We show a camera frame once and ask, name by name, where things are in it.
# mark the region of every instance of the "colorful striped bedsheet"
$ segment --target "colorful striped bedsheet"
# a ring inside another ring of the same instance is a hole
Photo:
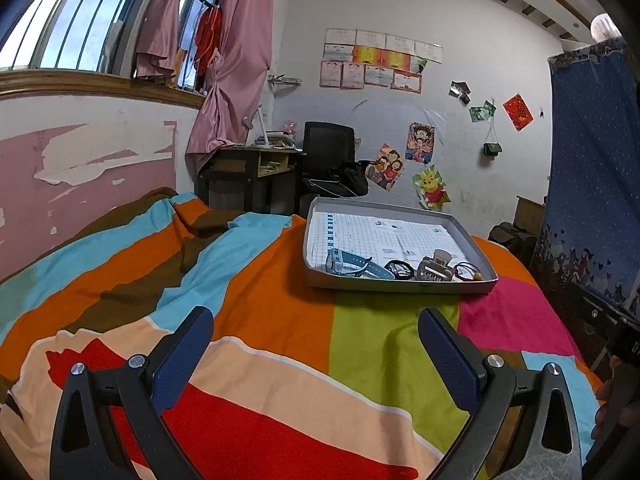
[[[79,237],[0,285],[0,383],[11,397],[0,432],[34,480],[48,478],[70,366],[116,367],[148,353],[195,305],[215,316],[212,343],[163,416],[207,480],[426,478],[468,417],[418,340],[428,306],[513,367],[558,362],[586,455],[598,380],[502,247],[476,239],[500,276],[486,296],[323,290],[305,283],[303,219],[215,212],[192,194],[147,201],[130,221]],[[153,478],[124,412],[113,411],[139,475]]]

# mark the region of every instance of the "small green purse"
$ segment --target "small green purse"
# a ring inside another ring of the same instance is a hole
[[[502,146],[497,142],[486,142],[482,147],[482,154],[485,156],[496,156],[502,152]]]

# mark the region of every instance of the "blue gripper pad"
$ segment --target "blue gripper pad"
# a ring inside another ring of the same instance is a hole
[[[460,348],[452,339],[446,327],[434,316],[430,309],[423,310],[418,318],[418,337],[440,378],[447,387],[455,405],[473,415],[480,406],[480,379]]]
[[[153,376],[151,402],[156,413],[176,405],[212,336],[213,314],[202,306],[194,308],[173,334],[165,336],[173,340],[170,352]]]

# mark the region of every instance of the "blue curtain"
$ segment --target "blue curtain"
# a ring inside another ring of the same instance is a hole
[[[533,271],[619,304],[640,270],[640,112],[622,38],[549,59],[551,181]]]

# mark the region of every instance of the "gray tray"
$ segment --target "gray tray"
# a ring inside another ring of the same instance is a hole
[[[480,282],[418,282],[414,280],[379,280],[375,278],[354,278],[334,276],[323,270],[315,269],[309,261],[309,227],[316,212],[342,213],[360,216],[373,216],[389,220],[405,220],[420,224],[439,224],[443,226],[465,253],[467,261],[480,269],[484,280]],[[306,280],[310,286],[320,288],[340,288],[343,290],[376,290],[381,292],[412,292],[418,294],[486,294],[498,282],[498,275],[484,253],[451,215],[400,207],[387,204],[375,204],[349,198],[315,198],[309,208],[305,229],[302,256],[306,265]]]

